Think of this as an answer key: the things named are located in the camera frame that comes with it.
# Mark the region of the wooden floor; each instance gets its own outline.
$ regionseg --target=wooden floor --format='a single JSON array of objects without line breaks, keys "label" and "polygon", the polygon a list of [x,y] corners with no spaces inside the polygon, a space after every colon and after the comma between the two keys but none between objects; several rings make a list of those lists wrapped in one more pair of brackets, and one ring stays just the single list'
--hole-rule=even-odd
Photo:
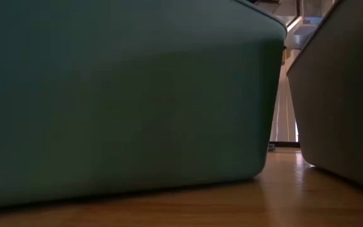
[{"label": "wooden floor", "polygon": [[363,227],[363,189],[279,150],[254,181],[2,210],[0,226]]}]

